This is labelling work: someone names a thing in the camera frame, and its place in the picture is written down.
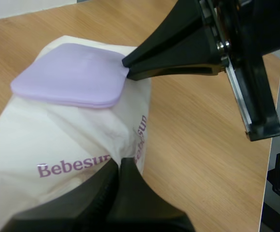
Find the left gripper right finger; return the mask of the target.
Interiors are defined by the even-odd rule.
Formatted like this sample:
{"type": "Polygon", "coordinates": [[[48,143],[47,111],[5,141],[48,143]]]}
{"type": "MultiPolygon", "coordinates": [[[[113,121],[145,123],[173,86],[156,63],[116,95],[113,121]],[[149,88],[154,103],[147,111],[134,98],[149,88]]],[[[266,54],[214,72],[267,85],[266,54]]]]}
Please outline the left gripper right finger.
{"type": "Polygon", "coordinates": [[[145,182],[132,158],[121,161],[118,191],[106,217],[110,232],[193,232],[187,214],[145,182]]]}

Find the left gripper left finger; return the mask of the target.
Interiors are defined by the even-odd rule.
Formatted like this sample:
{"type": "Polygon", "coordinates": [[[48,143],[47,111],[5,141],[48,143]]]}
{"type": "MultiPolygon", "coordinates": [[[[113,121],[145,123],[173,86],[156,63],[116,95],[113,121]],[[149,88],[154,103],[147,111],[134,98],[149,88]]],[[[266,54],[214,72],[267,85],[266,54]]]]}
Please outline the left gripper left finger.
{"type": "Polygon", "coordinates": [[[118,189],[118,166],[108,161],[68,193],[15,214],[3,232],[95,232],[105,222],[118,189]]]}

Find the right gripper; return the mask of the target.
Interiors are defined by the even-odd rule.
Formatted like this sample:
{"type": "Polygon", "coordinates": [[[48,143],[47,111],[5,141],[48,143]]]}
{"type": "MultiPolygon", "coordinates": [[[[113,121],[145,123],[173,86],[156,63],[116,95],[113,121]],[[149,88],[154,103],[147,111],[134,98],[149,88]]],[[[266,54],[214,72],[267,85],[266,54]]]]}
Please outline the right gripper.
{"type": "Polygon", "coordinates": [[[156,30],[123,59],[127,78],[217,75],[242,69],[242,1],[179,0],[156,30]],[[134,68],[157,68],[136,71],[134,68]]]}

